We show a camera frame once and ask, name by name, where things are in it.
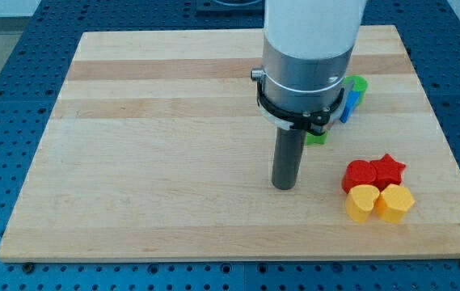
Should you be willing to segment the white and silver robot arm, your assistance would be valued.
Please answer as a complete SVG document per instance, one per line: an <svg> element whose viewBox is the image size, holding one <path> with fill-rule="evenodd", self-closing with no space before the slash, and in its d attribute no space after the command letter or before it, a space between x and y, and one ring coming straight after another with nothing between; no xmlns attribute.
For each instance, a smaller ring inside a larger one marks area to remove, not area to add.
<svg viewBox="0 0 460 291"><path fill-rule="evenodd" d="M276 127L323 135L351 90L344 77L366 0L266 0L257 103Z"/></svg>

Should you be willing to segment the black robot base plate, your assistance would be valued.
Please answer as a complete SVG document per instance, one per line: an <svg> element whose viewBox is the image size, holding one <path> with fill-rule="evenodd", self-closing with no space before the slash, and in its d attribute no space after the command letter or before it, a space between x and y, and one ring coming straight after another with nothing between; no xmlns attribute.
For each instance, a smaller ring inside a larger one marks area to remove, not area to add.
<svg viewBox="0 0 460 291"><path fill-rule="evenodd" d="M252 14L264 11L264 0L195 0L197 15Z"/></svg>

